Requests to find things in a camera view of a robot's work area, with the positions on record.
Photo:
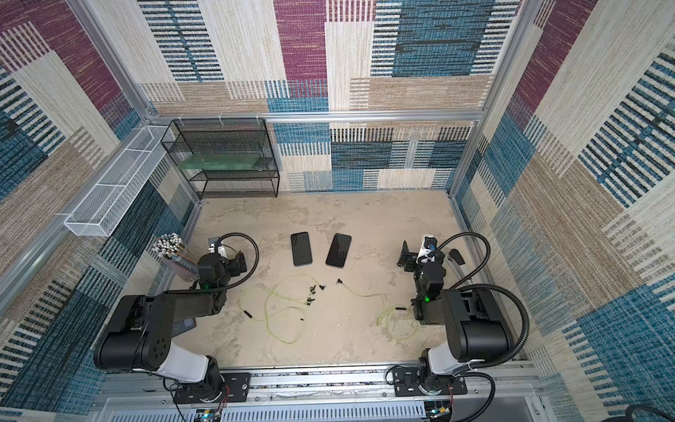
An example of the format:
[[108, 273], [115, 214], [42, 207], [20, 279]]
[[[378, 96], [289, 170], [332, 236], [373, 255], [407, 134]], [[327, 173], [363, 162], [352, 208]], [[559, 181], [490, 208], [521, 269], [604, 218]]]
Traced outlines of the green wired earphones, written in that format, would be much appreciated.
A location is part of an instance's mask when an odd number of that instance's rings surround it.
[[303, 336], [308, 309], [323, 288], [309, 274], [290, 275], [273, 286], [258, 283], [239, 295], [238, 309], [261, 323], [269, 336], [284, 345], [294, 345]]
[[341, 279], [338, 279], [336, 284], [356, 297], [362, 299], [377, 298], [381, 302], [375, 324], [385, 331], [388, 338], [396, 341], [406, 341], [414, 338], [418, 333], [419, 323], [415, 319], [413, 310], [410, 307], [390, 302], [388, 296], [383, 293], [358, 293], [348, 287]]

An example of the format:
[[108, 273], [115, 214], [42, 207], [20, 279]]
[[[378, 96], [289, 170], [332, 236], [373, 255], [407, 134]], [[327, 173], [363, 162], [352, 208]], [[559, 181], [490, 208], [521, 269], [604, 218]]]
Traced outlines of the purple-edged smartphone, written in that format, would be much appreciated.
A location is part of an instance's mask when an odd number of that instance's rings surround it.
[[303, 267], [313, 263], [310, 238], [307, 231], [291, 235], [291, 251], [295, 267]]

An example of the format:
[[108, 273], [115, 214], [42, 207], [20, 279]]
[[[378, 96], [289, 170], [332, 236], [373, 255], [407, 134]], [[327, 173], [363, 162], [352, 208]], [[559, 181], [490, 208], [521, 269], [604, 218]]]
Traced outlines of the blue-edged smartphone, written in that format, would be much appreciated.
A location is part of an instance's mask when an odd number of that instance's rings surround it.
[[352, 243], [352, 237], [345, 234], [335, 234], [328, 251], [325, 264], [329, 267], [343, 268]]

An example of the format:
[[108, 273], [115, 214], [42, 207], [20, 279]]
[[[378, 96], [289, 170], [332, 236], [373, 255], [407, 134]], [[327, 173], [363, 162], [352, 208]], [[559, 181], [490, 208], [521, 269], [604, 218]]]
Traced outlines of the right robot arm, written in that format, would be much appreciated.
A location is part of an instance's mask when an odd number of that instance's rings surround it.
[[418, 251], [403, 243], [397, 265], [413, 275], [416, 295], [411, 299], [413, 318], [420, 325], [444, 326], [446, 339], [427, 348], [418, 358], [419, 394], [450, 392], [456, 380], [478, 363], [497, 363], [513, 351], [516, 342], [493, 291], [467, 286], [446, 288], [445, 263], [458, 278], [466, 262], [457, 250], [437, 251], [437, 239], [423, 238]]

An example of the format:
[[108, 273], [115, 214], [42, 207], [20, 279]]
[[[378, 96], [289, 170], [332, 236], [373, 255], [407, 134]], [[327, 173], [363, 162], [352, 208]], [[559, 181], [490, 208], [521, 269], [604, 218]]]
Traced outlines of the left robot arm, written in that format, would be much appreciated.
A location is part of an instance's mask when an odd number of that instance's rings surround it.
[[156, 296], [125, 295], [101, 334], [93, 361], [107, 371], [143, 372], [177, 383], [175, 398], [212, 403], [224, 399], [225, 381], [214, 357], [193, 353], [172, 342], [176, 323], [214, 316], [234, 287], [248, 278], [244, 253], [226, 258], [211, 252], [198, 260], [198, 288]]

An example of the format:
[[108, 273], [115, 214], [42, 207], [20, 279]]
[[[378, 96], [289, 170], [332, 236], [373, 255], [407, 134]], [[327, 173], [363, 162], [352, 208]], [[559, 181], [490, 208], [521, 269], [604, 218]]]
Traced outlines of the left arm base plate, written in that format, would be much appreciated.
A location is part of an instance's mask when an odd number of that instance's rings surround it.
[[251, 373], [220, 374], [220, 380], [179, 383], [173, 388], [176, 404], [243, 403], [249, 394]]

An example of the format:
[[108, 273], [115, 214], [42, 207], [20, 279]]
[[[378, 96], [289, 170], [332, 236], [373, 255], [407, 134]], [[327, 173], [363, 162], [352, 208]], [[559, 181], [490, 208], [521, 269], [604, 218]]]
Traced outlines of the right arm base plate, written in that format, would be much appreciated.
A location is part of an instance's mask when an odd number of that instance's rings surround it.
[[397, 397], [466, 395], [464, 381], [453, 376], [436, 376], [413, 366], [394, 365], [385, 374]]

